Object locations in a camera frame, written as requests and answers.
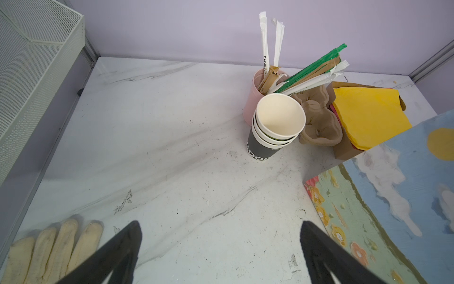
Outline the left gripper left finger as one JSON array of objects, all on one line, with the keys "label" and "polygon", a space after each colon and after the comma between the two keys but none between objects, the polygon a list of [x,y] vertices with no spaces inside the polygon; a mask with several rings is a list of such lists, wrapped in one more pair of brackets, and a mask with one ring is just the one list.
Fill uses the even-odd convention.
[{"label": "left gripper left finger", "polygon": [[59,283],[101,284],[109,279],[110,284],[131,284],[142,239],[139,222],[130,222]]}]

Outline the white and green paper bag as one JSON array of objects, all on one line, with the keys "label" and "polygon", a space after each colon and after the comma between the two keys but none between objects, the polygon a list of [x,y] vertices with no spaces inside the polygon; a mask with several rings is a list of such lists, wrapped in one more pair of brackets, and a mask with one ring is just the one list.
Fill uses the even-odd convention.
[{"label": "white and green paper bag", "polygon": [[389,284],[454,281],[454,113],[304,183],[328,235]]}]

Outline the brown pulp cup carriers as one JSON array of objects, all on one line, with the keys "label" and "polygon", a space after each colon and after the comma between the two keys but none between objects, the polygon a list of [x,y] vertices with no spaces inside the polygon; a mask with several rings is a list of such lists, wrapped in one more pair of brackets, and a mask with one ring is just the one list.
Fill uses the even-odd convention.
[{"label": "brown pulp cup carriers", "polygon": [[329,93],[324,85],[291,95],[303,108],[306,123],[300,133],[301,144],[333,147],[343,138],[336,115],[328,108]]}]

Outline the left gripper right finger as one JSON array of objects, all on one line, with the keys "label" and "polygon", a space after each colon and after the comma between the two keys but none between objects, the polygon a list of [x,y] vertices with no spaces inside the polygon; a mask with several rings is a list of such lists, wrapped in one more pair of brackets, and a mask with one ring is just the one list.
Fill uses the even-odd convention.
[{"label": "left gripper right finger", "polygon": [[382,284],[384,281],[355,260],[340,245],[310,221],[304,221],[300,243],[313,284]]}]

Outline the pink utensil holder cup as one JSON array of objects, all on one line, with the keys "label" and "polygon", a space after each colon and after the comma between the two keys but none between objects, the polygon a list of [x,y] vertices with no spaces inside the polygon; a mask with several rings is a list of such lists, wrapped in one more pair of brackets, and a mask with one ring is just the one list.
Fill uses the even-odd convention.
[{"label": "pink utensil holder cup", "polygon": [[243,109],[243,118],[245,122],[252,126],[253,115],[256,110],[257,104],[264,95],[260,92],[259,86],[261,85],[264,79],[263,70],[260,69],[257,71],[253,77],[251,89],[246,101],[246,104]]}]

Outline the white work glove left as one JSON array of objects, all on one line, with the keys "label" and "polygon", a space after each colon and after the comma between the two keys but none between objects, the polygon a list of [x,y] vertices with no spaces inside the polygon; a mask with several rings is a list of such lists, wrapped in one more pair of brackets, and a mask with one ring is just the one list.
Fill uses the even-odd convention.
[{"label": "white work glove left", "polygon": [[66,220],[60,228],[48,227],[9,248],[2,284],[56,284],[93,255],[104,231],[98,222],[88,224],[79,238],[79,223]]}]

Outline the white two-tier mesh shelf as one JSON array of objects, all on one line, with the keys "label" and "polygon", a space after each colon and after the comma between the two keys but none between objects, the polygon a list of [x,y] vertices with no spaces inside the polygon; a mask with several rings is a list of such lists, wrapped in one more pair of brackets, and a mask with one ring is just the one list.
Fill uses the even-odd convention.
[{"label": "white two-tier mesh shelf", "polygon": [[58,1],[1,1],[1,180],[85,45],[85,19]]}]

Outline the stack of black paper cups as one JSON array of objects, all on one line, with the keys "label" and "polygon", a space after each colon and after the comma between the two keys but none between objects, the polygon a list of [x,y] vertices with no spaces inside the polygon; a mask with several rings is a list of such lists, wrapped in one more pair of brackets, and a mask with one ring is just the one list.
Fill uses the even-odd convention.
[{"label": "stack of black paper cups", "polygon": [[265,161],[291,144],[305,125],[305,111],[294,98],[281,93],[266,95],[253,112],[247,152],[255,160]]}]

